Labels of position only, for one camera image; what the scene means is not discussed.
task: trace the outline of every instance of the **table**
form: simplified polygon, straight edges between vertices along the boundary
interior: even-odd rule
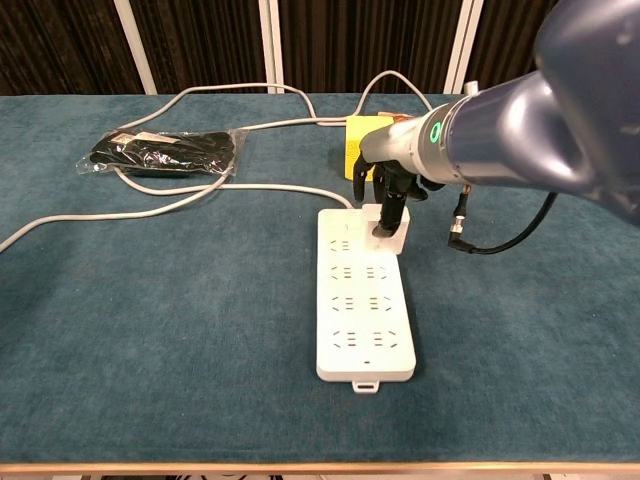
[[[43,215],[168,203],[74,171],[105,131],[167,99],[0,99],[0,236]],[[319,115],[357,102],[312,99]],[[367,109],[423,111],[410,95]],[[149,128],[301,116],[294,95],[194,95]],[[252,132],[232,181],[350,196],[343,135]],[[0,256],[0,473],[640,471],[640,230],[562,196],[521,246],[469,256],[446,246],[458,193],[409,205],[399,263],[417,368],[372,396],[315,374],[329,199],[223,191],[162,217],[33,231]],[[513,237],[543,198],[474,189],[467,240]]]

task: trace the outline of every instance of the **yellow sticky note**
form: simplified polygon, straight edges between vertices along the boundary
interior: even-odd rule
[[[346,139],[344,142],[344,176],[347,180],[353,180],[353,165],[360,154],[360,140],[367,133],[386,127],[393,123],[392,117],[352,115],[347,117]],[[373,170],[367,175],[370,182]]]

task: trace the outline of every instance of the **background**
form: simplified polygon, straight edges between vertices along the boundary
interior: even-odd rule
[[[0,95],[250,81],[359,92],[385,69],[459,93],[465,80],[487,88],[533,70],[557,1],[2,0]],[[395,78],[374,90],[407,91]]]

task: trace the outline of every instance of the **black item in plastic bag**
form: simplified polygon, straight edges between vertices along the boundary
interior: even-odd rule
[[[118,167],[138,175],[184,176],[231,173],[247,132],[107,133],[78,163],[80,173]]]

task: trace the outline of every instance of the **power strip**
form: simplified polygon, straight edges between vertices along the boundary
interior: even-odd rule
[[[366,207],[318,214],[316,371],[356,393],[406,381],[416,365],[398,260],[367,246],[370,209],[379,206]]]

